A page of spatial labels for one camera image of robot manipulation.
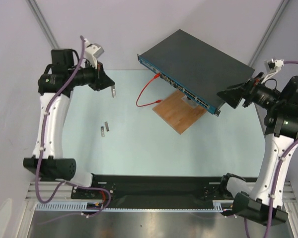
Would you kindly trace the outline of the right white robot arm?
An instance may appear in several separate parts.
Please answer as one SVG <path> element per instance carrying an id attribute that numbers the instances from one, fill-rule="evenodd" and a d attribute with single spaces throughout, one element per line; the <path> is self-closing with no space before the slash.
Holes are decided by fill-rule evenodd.
<path id="1" fill-rule="evenodd" d="M 259 77 L 220 91 L 217 95 L 236 108 L 256 104 L 267 111 L 265 152 L 253 188 L 240 176 L 227 173 L 221 179 L 219 195 L 233 197 L 231 214 L 266 227 L 284 223 L 288 214 L 282 209 L 283 188 L 288 167 L 298 146 L 298 76 L 293 76 L 282 91 L 268 88 Z"/>

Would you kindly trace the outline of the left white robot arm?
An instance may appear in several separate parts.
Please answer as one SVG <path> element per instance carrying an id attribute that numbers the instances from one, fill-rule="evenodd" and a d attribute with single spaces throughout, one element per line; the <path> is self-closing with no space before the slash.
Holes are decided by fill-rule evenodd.
<path id="1" fill-rule="evenodd" d="M 88 85 L 101 91 L 115 85 L 107 76 L 98 57 L 101 46 L 90 44 L 78 58 L 73 49 L 51 51 L 52 62 L 47 65 L 38 80 L 40 94 L 40 122 L 37 142 L 30 158 L 24 158 L 23 166 L 42 179 L 65 180 L 82 186 L 88 198 L 99 194 L 99 185 L 92 182 L 92 174 L 78 167 L 73 158 L 63 157 L 62 134 L 75 87 Z"/>

